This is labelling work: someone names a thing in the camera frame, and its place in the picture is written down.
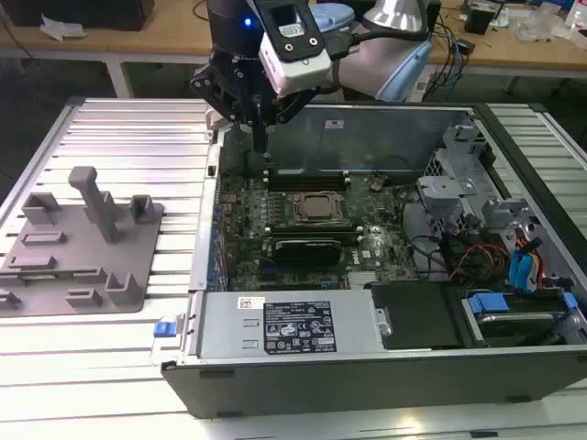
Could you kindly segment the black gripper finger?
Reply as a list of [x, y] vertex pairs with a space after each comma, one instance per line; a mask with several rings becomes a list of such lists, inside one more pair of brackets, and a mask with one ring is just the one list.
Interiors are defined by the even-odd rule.
[[212, 62], [197, 71], [191, 86], [228, 122], [244, 125], [251, 134], [252, 147], [260, 152], [260, 117], [253, 101], [251, 82], [241, 62], [225, 71]]
[[260, 103], [260, 153], [264, 153], [268, 145], [269, 127], [282, 125], [296, 116], [311, 100], [317, 96], [317, 89], [295, 92], [282, 98], [267, 95], [261, 97]]

